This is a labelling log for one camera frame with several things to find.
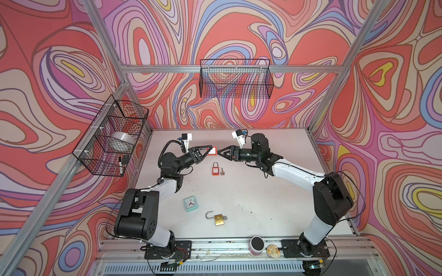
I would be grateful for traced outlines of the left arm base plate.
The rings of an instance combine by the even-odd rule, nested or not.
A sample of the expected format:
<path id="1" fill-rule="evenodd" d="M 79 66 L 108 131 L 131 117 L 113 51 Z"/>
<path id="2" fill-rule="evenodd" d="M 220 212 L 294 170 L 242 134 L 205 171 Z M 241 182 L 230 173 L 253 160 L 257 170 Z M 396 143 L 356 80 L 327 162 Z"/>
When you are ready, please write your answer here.
<path id="1" fill-rule="evenodd" d="M 145 252 L 144 258 L 146 260 L 185 261 L 191 257 L 192 241 L 170 241 L 166 247 L 147 244 L 143 246 L 141 250 Z"/>

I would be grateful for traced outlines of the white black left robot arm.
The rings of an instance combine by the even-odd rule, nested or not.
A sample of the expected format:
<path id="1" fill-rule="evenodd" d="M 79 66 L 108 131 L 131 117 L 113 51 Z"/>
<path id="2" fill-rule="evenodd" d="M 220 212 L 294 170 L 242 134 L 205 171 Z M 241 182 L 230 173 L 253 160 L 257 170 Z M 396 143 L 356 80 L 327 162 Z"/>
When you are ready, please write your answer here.
<path id="1" fill-rule="evenodd" d="M 160 176 L 156 183 L 125 193 L 113 227 L 114 235 L 141 240 L 154 247 L 171 247 L 174 233 L 160 227 L 158 222 L 160 202 L 181 189 L 184 180 L 181 172 L 204 161 L 212 149 L 211 145 L 186 148 L 183 141 L 168 141 L 158 158 Z"/>

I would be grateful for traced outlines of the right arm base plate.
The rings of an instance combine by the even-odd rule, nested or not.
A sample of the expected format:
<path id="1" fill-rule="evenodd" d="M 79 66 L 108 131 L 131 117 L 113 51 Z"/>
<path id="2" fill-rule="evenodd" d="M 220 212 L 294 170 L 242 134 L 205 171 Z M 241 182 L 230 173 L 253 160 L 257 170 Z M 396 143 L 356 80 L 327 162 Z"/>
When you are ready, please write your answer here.
<path id="1" fill-rule="evenodd" d="M 285 258 L 321 258 L 330 257 L 330 252 L 325 239 L 317 245 L 311 245 L 307 240 L 283 239 L 279 250 Z"/>

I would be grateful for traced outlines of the red padlock with long shackle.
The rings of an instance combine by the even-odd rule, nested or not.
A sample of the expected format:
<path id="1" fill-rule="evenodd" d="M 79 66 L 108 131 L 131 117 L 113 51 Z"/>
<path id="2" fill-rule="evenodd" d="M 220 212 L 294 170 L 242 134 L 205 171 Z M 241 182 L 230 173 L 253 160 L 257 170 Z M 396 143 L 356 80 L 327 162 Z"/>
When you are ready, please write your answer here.
<path id="1" fill-rule="evenodd" d="M 208 152 L 209 156 L 216 156 L 217 154 L 218 154 L 218 149 L 216 147 L 211 148 Z"/>

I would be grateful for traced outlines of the red small padlock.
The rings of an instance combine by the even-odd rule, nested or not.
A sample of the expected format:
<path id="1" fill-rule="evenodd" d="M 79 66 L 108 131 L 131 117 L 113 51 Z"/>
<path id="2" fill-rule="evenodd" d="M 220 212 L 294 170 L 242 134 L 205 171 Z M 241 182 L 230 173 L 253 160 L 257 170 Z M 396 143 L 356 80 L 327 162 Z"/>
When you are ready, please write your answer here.
<path id="1" fill-rule="evenodd" d="M 213 176 L 220 175 L 220 167 L 219 167 L 219 163 L 218 162 L 214 162 L 212 164 L 212 175 Z"/>

